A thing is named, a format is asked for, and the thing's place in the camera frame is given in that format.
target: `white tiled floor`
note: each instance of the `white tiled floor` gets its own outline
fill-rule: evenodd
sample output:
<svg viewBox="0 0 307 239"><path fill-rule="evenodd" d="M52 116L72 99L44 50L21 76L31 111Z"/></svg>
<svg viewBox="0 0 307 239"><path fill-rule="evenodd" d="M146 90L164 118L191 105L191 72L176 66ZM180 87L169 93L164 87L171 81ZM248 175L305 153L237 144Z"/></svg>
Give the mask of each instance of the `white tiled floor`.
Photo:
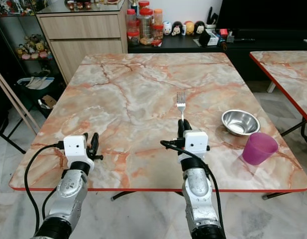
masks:
<svg viewBox="0 0 307 239"><path fill-rule="evenodd" d="M283 131L300 122L301 115L275 90L254 93L276 127ZM40 125L39 112L33 116ZM11 111L7 134L19 116ZM27 149L34 135L24 123L11 137ZM307 173L307 144L299 130L285 140ZM22 154L0 138L0 239L28 239L34 231L34 211L22 192L8 187L9 179ZM134 193L110 200L114 193L89 192L82 217L72 239L184 239L189 238L185 202L175 193ZM35 193L41 206L46 193ZM307 191L263 201L258 193L221 194L225 231L228 239L307 239Z"/></svg>

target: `wall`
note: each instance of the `wall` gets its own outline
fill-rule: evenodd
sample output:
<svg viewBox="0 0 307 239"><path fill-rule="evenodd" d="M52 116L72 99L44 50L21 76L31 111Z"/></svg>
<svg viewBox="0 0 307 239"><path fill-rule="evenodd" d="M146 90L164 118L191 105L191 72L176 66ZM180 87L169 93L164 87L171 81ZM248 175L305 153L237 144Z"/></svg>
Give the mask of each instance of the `wall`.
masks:
<svg viewBox="0 0 307 239"><path fill-rule="evenodd" d="M150 0L150 8L162 8L163 20L185 22L206 21L209 7L219 14L222 0Z"/></svg>

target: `cabinet drawer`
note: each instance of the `cabinet drawer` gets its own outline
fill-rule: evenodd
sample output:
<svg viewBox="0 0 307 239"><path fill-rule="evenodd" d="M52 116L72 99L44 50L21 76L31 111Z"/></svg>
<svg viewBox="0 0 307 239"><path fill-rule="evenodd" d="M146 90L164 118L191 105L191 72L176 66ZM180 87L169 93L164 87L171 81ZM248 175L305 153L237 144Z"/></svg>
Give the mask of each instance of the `cabinet drawer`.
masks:
<svg viewBox="0 0 307 239"><path fill-rule="evenodd" d="M52 48L66 82L70 82L83 58L88 54L122 53L120 40L62 40L52 41Z"/></svg>
<svg viewBox="0 0 307 239"><path fill-rule="evenodd" d="M117 15L42 17L49 39L120 37Z"/></svg>

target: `robotic arm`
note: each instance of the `robotic arm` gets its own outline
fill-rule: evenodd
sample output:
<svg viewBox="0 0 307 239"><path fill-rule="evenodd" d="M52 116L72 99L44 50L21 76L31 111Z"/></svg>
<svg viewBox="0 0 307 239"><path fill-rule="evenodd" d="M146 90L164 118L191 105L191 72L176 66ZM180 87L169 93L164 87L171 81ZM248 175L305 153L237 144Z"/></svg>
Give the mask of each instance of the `robotic arm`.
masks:
<svg viewBox="0 0 307 239"><path fill-rule="evenodd" d="M69 170L57 185L56 200L33 239L68 239L75 229L81 214L83 200L87 195L88 173L94 169L91 159L96 156L98 134L87 147L84 135L64 138L64 150Z"/></svg>
<svg viewBox="0 0 307 239"><path fill-rule="evenodd" d="M204 159L209 149L208 136L200 130L192 130L189 122L181 119L178 122L178 139L170 141L169 146L165 141L161 143L167 148L176 145L185 151ZM212 186L208 178L205 164L196 157L178 152L178 160L181 163L184 183L183 195L186 200L186 218L190 234L193 239L225 239L220 221L212 205Z"/></svg>

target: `wooden cabinet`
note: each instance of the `wooden cabinet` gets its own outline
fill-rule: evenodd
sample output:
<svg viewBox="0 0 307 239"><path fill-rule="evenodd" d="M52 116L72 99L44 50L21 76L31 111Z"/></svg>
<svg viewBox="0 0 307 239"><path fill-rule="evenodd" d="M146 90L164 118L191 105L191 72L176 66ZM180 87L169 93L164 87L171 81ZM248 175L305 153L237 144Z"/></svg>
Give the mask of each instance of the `wooden cabinet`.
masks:
<svg viewBox="0 0 307 239"><path fill-rule="evenodd" d="M88 54L127 53L127 5L124 0L120 11L37 15L66 83Z"/></svg>

